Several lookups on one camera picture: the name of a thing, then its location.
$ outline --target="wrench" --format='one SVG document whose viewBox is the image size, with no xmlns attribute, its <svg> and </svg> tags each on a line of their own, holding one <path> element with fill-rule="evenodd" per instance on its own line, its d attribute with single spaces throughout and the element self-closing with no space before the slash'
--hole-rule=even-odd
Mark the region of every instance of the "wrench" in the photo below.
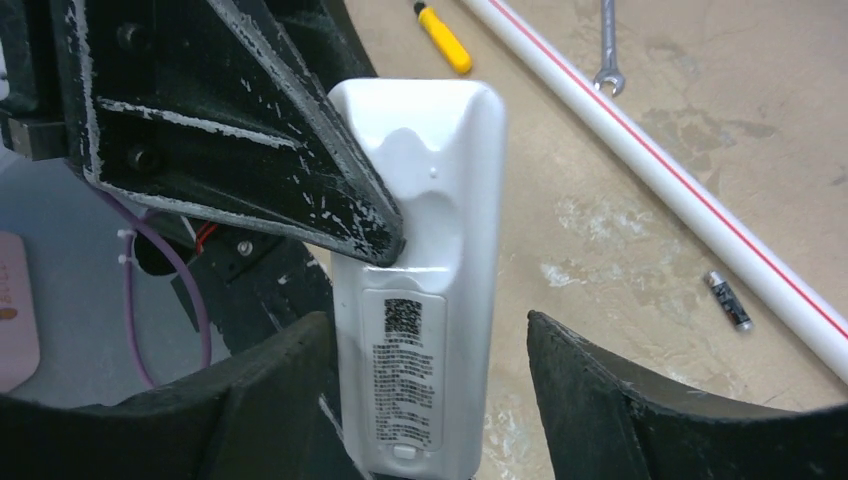
<svg viewBox="0 0 848 480">
<path fill-rule="evenodd" d="M 595 75 L 595 88 L 612 85 L 612 96 L 624 91 L 624 75 L 618 71 L 615 53 L 615 0 L 601 0 L 601 69 Z"/>
</svg>

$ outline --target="white pipe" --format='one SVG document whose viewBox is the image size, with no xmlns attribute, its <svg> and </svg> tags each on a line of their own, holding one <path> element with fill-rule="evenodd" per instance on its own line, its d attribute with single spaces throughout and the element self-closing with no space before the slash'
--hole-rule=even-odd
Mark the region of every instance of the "white pipe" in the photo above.
<svg viewBox="0 0 848 480">
<path fill-rule="evenodd" d="M 848 323 L 500 0 L 462 0 L 844 382 Z"/>
</svg>

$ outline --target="bolt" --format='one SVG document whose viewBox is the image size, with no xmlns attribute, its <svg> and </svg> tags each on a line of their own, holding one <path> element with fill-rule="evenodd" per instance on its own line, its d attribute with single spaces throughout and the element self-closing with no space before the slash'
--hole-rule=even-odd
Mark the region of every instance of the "bolt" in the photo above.
<svg viewBox="0 0 848 480">
<path fill-rule="evenodd" d="M 236 247 L 236 249 L 242 257 L 246 257 L 253 253 L 253 244 L 248 240 L 244 240 L 242 242 L 239 242 L 238 247 Z"/>
<path fill-rule="evenodd" d="M 118 45 L 128 52 L 147 53 L 152 43 L 150 33 L 143 25 L 125 23 L 118 29 Z"/>
<path fill-rule="evenodd" d="M 136 145 L 127 154 L 127 163 L 137 172 L 152 173 L 162 166 L 162 156 L 153 147 Z"/>
</svg>

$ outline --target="gray surface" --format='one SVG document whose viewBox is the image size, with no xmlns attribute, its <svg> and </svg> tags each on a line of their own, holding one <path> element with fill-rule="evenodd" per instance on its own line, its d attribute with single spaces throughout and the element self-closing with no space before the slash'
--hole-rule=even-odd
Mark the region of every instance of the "gray surface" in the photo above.
<svg viewBox="0 0 848 480">
<path fill-rule="evenodd" d="M 41 344 L 38 370 L 12 396 L 60 407 L 114 405 L 145 389 L 124 328 L 121 228 L 61 161 L 32 163 L 0 150 L 0 230 L 24 239 Z M 193 372 L 200 336 L 170 277 L 135 278 L 136 329 L 151 375 L 169 382 Z M 217 361 L 229 353 L 212 330 Z"/>
</svg>

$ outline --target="screwdriver handle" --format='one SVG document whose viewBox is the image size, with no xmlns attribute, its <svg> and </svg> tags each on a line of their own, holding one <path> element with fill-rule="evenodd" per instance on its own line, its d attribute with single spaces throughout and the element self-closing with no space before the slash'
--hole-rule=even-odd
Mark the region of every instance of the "screwdriver handle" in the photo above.
<svg viewBox="0 0 848 480">
<path fill-rule="evenodd" d="M 471 55 L 459 43 L 450 28 L 439 19 L 435 10 L 424 2 L 416 2 L 415 12 L 418 14 L 418 23 L 430 35 L 451 68 L 460 75 L 468 73 L 471 70 Z"/>
</svg>

